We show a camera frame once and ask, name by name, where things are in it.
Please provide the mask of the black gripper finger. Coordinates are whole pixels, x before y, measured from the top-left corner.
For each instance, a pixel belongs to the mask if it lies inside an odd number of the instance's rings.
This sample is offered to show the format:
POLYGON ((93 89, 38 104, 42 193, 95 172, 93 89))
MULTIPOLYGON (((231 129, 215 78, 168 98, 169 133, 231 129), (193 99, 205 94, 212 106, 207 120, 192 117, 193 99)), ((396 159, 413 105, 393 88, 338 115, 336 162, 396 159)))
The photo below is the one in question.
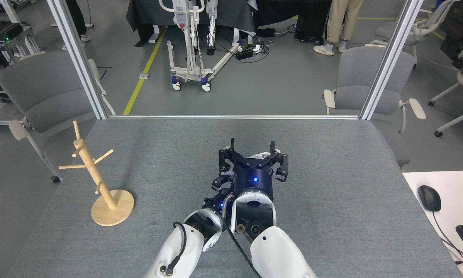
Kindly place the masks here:
POLYGON ((220 172, 219 176, 212 181, 211 188, 213 190, 218 190, 223 184, 232 182, 234 176, 234 172, 220 172))
POLYGON ((240 153, 234 150, 235 138, 231 138, 230 147, 228 149, 220 149, 218 151, 219 157, 219 169, 220 172, 226 172, 230 170, 230 164, 226 163, 226 159, 236 165, 243 165, 245 168, 251 167, 251 163, 246 158, 242 157, 240 153))
POLYGON ((265 156, 259 162, 258 168, 263 169, 266 166, 273 167, 276 163, 279 163, 279 167, 275 170, 274 174, 271 174, 276 180, 285 182, 288 176, 288 155, 281 154, 279 150, 276 150, 275 141, 270 143, 270 154, 265 156))

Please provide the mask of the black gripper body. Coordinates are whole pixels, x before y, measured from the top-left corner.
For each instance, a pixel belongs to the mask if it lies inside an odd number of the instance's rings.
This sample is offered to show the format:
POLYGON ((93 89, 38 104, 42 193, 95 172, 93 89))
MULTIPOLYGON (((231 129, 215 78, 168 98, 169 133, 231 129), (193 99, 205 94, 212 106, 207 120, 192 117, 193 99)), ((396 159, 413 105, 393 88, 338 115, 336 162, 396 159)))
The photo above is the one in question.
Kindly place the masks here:
POLYGON ((225 218, 231 218, 232 211, 232 202, 233 202, 234 192, 231 189, 220 189, 219 192, 214 195, 214 197, 204 198, 204 208, 210 209, 215 214, 222 216, 223 209, 226 209, 225 218), (226 197, 231 194, 230 200, 225 204, 226 197))
POLYGON ((247 190, 259 190, 266 194, 269 199, 274 199, 272 188, 272 168, 236 168, 235 169, 234 192, 236 196, 247 190))

